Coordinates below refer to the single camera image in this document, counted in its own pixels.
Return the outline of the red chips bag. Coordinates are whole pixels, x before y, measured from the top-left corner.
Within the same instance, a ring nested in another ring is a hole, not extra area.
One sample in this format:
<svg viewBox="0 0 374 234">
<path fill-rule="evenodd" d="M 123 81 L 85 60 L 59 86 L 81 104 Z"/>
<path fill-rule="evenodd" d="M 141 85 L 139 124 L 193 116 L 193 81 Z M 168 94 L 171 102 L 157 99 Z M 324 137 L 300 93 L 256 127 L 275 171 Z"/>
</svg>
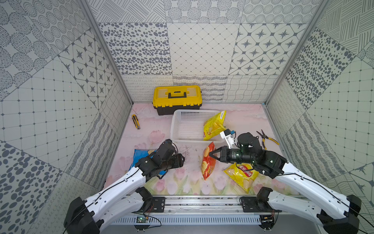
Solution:
<svg viewBox="0 0 374 234">
<path fill-rule="evenodd" d="M 201 163 L 201 172 L 203 179 L 206 180 L 213 172 L 215 165 L 216 165 L 216 159 L 209 156 L 209 153 L 216 150 L 214 142 L 211 142 L 204 150 L 203 152 L 203 159 Z"/>
</svg>

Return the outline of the blue chips bag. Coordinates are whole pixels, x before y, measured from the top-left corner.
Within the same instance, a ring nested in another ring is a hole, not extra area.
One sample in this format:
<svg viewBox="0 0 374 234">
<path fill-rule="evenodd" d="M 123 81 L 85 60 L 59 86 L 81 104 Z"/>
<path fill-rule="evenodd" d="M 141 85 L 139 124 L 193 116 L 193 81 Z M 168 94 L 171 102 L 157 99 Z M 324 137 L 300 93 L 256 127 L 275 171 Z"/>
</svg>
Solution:
<svg viewBox="0 0 374 234">
<path fill-rule="evenodd" d="M 154 152 L 154 150 L 140 150 L 135 149 L 133 154 L 133 161 L 130 165 L 130 169 L 135 166 L 135 164 L 142 158 L 147 157 L 149 154 Z"/>
</svg>

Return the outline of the white plastic basket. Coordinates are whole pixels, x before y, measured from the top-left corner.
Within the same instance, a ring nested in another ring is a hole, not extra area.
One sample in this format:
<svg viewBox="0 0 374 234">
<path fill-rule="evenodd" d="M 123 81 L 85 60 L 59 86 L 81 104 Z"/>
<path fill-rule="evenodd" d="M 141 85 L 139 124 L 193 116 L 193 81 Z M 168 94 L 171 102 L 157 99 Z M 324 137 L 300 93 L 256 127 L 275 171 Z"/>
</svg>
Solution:
<svg viewBox="0 0 374 234">
<path fill-rule="evenodd" d="M 171 123 L 171 139 L 184 143 L 207 143 L 208 140 L 204 140 L 204 125 L 216 115 L 224 117 L 226 114 L 218 110 L 176 110 Z"/>
</svg>

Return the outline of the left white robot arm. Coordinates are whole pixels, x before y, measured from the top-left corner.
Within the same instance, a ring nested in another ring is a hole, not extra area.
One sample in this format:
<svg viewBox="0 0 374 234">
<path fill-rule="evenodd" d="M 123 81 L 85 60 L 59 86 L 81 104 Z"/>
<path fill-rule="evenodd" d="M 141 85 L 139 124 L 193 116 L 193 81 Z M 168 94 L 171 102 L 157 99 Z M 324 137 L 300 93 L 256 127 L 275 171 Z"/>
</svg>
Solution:
<svg viewBox="0 0 374 234">
<path fill-rule="evenodd" d="M 154 177 L 161 179 L 160 172 L 181 168 L 184 162 L 172 140 L 165 140 L 110 187 L 87 199 L 73 200 L 63 223 L 64 233 L 99 234 L 125 215 L 151 211 L 153 196 L 145 188 L 146 182 Z"/>
</svg>

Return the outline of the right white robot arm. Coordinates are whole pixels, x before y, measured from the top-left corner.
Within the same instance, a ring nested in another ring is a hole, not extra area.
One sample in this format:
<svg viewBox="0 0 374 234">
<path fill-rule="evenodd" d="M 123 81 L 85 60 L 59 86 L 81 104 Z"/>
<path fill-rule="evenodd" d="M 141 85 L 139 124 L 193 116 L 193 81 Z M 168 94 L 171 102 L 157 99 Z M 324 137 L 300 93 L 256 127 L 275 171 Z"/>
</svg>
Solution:
<svg viewBox="0 0 374 234">
<path fill-rule="evenodd" d="M 329 234 L 357 234 L 361 199 L 355 195 L 345 196 L 312 179 L 286 158 L 266 150 L 257 137 L 244 133 L 235 140 L 233 132 L 225 130 L 221 137 L 227 142 L 209 153 L 209 156 L 224 163 L 251 164 L 254 171 L 282 182 L 306 199 L 298 199 L 262 187 L 256 198 L 240 199 L 244 209 L 256 206 L 261 212 L 287 212 L 305 218 L 321 226 Z"/>
</svg>

